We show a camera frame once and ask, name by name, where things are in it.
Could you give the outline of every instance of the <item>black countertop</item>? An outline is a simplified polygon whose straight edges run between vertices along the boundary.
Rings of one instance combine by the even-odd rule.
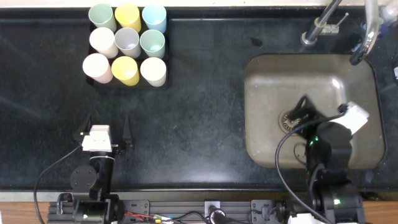
[[[275,169],[257,165],[245,150],[244,69],[260,54],[349,54],[364,14],[347,10],[351,16],[338,36],[320,37],[305,49],[300,34],[319,9],[169,9],[167,90],[97,90],[85,82],[87,9],[3,11],[0,189],[31,190],[43,169],[76,146],[72,134],[92,113],[98,124],[111,125],[113,136],[121,136],[126,115],[131,120],[136,148],[116,157],[113,190],[282,190]],[[398,189],[398,87],[392,72],[397,38],[392,30],[368,57],[387,152],[377,168],[351,172],[362,190]],[[87,163],[87,154],[75,153],[39,188],[70,189],[70,172]],[[304,189],[304,170],[282,173],[293,189]]]

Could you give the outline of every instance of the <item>blue cup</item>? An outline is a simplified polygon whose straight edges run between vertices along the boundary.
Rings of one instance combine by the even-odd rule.
[[[167,13],[163,6],[147,6],[142,11],[142,18],[149,29],[164,33],[167,26]]]

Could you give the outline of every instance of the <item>faucet handle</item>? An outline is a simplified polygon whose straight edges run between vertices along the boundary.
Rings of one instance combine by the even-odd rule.
[[[320,35],[336,35],[340,31],[338,28],[340,24],[348,17],[348,12],[344,15],[337,24],[326,24],[326,26],[322,29]]]

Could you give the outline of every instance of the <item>stainless steel sink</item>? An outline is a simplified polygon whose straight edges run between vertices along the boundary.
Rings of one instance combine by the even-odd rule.
[[[372,68],[349,63],[349,55],[261,55],[249,62],[244,78],[246,149],[264,167],[275,167],[275,149],[294,126],[284,116],[304,94],[326,116],[353,101],[369,114],[369,121],[353,137],[351,169],[371,169],[385,147]],[[280,152],[282,168],[304,168],[304,140],[290,137]]]

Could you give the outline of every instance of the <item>yellow cup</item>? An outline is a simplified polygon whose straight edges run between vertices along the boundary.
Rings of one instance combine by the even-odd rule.
[[[139,17],[137,6],[133,4],[123,4],[116,8],[114,16],[122,27],[133,28],[137,32],[141,30],[141,18]]]
[[[133,86],[139,81],[137,62],[131,57],[118,57],[112,63],[112,74],[127,86]]]

